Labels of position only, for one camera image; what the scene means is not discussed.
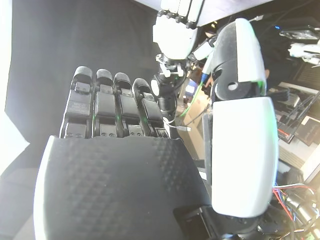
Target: white device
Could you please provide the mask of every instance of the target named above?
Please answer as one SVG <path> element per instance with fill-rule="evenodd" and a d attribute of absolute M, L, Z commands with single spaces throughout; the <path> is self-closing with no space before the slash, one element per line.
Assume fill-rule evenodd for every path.
<path fill-rule="evenodd" d="M 277 172 L 272 100 L 218 101 L 212 112 L 212 207 L 228 216 L 259 216 L 268 207 Z"/>
<path fill-rule="evenodd" d="M 301 58 L 306 63 L 320 66 L 320 44 L 293 43 L 288 50 L 291 57 Z"/>

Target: black surface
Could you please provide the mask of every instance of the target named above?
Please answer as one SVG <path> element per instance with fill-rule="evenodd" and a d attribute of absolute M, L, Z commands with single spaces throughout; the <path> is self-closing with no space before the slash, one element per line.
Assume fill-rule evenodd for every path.
<path fill-rule="evenodd" d="M 45 151 L 33 214 L 48 240 L 183 240 L 174 210 L 211 204 L 181 139 L 51 137 Z"/>
<path fill-rule="evenodd" d="M 156 12 L 128 0 L 14 0 L 6 113 L 30 145 L 7 169 L 38 167 L 58 135 L 73 73 L 87 66 L 131 80 L 157 71 Z"/>

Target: dark gray floor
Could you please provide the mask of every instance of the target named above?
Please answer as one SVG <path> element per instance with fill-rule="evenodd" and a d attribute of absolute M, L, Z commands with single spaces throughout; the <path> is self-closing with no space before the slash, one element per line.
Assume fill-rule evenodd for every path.
<path fill-rule="evenodd" d="M 59 133 L 78 66 L 124 72 L 132 81 L 150 79 L 157 70 L 158 47 L 152 43 L 156 12 L 134 2 L 13 0 L 12 18 L 5 111 L 30 145 L 0 184 L 17 170 L 39 167 L 48 137 Z M 26 181 L 31 181 L 28 194 L 0 186 L 0 239 L 1 234 L 14 235 L 32 212 L 35 179 Z"/>

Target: green cable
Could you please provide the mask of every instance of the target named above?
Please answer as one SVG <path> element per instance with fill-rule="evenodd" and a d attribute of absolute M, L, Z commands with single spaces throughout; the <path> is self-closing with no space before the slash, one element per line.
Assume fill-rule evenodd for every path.
<path fill-rule="evenodd" d="M 183 113 L 181 113 L 178 117 L 183 117 L 184 115 L 186 115 L 186 113 L 189 111 L 190 107 L 192 106 L 192 104 L 193 104 L 194 101 L 196 100 L 197 95 L 198 95 L 198 93 L 199 93 L 199 91 L 200 91 L 200 89 L 201 89 L 201 87 L 202 87 L 203 85 L 204 85 L 203 82 L 201 82 L 201 83 L 199 84 L 199 86 L 197 87 L 197 89 L 196 89 L 196 91 L 195 91 L 195 94 L 194 94 L 194 96 L 193 96 L 193 98 L 192 98 L 192 100 L 191 100 L 191 102 L 190 102 L 190 106 L 188 106 L 188 107 L 183 111 Z"/>

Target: cable connector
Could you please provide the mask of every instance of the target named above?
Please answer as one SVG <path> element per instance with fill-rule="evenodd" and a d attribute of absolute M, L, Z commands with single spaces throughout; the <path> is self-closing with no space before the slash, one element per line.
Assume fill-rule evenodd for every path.
<path fill-rule="evenodd" d="M 176 129 L 180 130 L 180 131 L 185 131 L 185 132 L 190 132 L 191 131 L 191 127 L 190 126 L 177 126 Z"/>

